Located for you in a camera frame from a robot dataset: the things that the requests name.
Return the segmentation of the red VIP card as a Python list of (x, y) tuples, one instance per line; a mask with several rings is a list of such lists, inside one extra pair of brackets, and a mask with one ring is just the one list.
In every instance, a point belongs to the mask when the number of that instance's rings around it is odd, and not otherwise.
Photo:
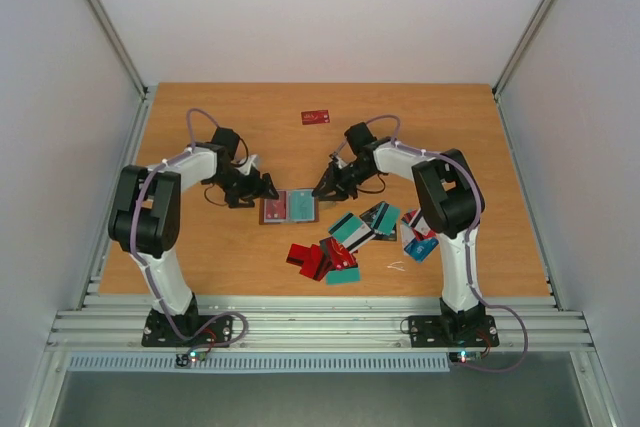
[(263, 221), (265, 223), (282, 223), (286, 220), (287, 200), (285, 197), (264, 200)]

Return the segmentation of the brown leather card holder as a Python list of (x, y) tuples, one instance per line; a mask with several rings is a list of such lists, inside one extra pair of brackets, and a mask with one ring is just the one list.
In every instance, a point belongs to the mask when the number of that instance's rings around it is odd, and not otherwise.
[(260, 225), (310, 224), (320, 220), (320, 212), (337, 205), (312, 195), (311, 188), (278, 190), (277, 199), (261, 199)]

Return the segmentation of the teal card bottom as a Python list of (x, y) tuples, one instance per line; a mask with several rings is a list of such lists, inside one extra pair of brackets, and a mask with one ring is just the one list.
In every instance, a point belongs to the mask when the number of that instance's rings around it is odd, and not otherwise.
[(353, 213), (349, 212), (342, 216), (328, 230), (331, 237), (340, 243), (344, 243), (363, 225), (363, 221)]

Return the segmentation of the teal card with stripe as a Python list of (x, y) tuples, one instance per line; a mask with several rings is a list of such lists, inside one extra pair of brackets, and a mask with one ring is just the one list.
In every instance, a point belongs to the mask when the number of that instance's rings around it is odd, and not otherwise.
[(379, 235), (390, 235), (396, 226), (401, 210), (387, 202), (382, 202), (371, 224)]

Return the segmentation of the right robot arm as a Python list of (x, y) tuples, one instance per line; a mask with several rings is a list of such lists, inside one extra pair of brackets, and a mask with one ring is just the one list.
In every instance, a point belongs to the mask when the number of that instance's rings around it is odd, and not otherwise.
[(440, 329), (450, 342), (467, 341), (486, 315), (475, 287), (475, 242), (485, 202), (464, 154), (418, 149), (393, 137), (378, 139), (364, 122), (351, 126), (345, 139), (355, 159), (345, 163), (332, 154), (313, 196), (320, 201), (354, 198), (360, 185), (378, 174), (413, 181), (422, 218), (440, 246)]

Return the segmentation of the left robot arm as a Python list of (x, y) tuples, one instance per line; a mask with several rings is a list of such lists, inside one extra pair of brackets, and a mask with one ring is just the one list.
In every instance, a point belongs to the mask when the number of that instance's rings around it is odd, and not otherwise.
[(241, 143), (234, 130), (218, 128), (210, 141), (193, 142), (153, 166), (128, 165), (118, 178), (108, 235), (139, 267), (160, 326), (179, 345), (192, 344), (204, 329), (176, 252), (182, 194), (197, 184), (217, 186), (231, 209), (278, 198), (271, 176), (257, 168), (255, 155), (235, 160)]

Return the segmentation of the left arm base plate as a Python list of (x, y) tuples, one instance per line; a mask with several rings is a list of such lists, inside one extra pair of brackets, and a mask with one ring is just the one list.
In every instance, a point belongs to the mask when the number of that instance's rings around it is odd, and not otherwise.
[(210, 344), (212, 341), (224, 343), (231, 339), (233, 333), (233, 318), (224, 316), (212, 322), (201, 333), (196, 332), (206, 323), (207, 316), (174, 316), (173, 321), (180, 333), (187, 337), (183, 340), (171, 327), (166, 316), (152, 310), (145, 320), (141, 345), (143, 347), (191, 347), (200, 344)]

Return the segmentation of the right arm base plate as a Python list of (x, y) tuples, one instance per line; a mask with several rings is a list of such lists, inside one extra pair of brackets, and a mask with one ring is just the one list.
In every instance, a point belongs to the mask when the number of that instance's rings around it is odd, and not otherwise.
[(478, 323), (455, 327), (443, 316), (415, 315), (407, 318), (413, 348), (484, 348), (498, 347), (500, 339), (495, 320), (485, 315)]

